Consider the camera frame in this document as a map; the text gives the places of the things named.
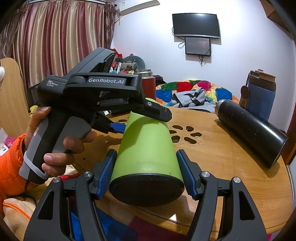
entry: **white wall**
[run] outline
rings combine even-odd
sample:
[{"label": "white wall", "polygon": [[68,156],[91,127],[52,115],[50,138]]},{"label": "white wall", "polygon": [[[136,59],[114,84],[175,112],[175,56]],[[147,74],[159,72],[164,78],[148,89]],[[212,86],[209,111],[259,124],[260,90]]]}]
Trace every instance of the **white wall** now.
[{"label": "white wall", "polygon": [[[124,56],[141,57],[147,69],[166,82],[208,80],[238,99],[250,70],[276,76],[277,90],[269,121],[287,130],[295,101],[294,42],[264,12],[259,0],[159,0],[160,5],[123,16],[113,44]],[[212,56],[201,67],[197,56],[185,55],[172,35],[172,13],[215,13],[221,41],[212,41]]]}]

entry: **air conditioner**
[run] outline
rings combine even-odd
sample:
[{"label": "air conditioner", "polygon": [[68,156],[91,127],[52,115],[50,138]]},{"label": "air conditioner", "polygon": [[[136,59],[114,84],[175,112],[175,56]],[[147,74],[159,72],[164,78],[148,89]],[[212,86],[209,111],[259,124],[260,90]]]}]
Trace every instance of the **air conditioner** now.
[{"label": "air conditioner", "polygon": [[120,15],[126,15],[131,12],[135,12],[144,8],[153,7],[159,5],[157,0],[124,0],[116,1],[117,9],[120,12]]}]

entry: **pink cloth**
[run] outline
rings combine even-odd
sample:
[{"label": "pink cloth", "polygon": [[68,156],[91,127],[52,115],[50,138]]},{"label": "pink cloth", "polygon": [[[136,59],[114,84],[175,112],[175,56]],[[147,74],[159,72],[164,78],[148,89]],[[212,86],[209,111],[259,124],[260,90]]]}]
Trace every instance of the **pink cloth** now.
[{"label": "pink cloth", "polygon": [[4,144],[5,144],[8,148],[10,148],[11,145],[13,144],[13,142],[14,142],[15,140],[16,140],[16,138],[14,138],[14,137],[7,137],[6,140],[5,140],[5,142],[4,142]]},{"label": "pink cloth", "polygon": [[209,91],[211,89],[212,84],[208,81],[202,80],[197,82],[197,86],[203,88],[205,91]]},{"label": "pink cloth", "polygon": [[137,232],[138,241],[184,241],[186,239],[185,235],[163,229],[143,219],[140,219],[137,216],[132,219],[128,226]]}]

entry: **black thermos bottle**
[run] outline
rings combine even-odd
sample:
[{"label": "black thermos bottle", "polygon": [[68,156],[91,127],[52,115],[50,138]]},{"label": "black thermos bottle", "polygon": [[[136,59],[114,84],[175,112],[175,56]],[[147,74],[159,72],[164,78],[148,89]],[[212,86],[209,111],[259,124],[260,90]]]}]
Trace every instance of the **black thermos bottle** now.
[{"label": "black thermos bottle", "polygon": [[220,100],[215,113],[260,157],[268,168],[278,160],[287,136],[261,117],[255,117],[231,100]]}]

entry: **gripper handle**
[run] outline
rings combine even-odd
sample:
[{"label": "gripper handle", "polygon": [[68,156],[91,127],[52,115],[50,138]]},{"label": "gripper handle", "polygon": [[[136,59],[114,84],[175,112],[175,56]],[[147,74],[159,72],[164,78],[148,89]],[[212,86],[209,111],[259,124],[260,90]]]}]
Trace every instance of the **gripper handle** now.
[{"label": "gripper handle", "polygon": [[68,152],[63,144],[65,137],[83,138],[90,131],[90,125],[84,119],[52,108],[33,134],[28,149],[24,153],[19,175],[29,182],[43,184],[49,177],[42,170],[44,155]]}]

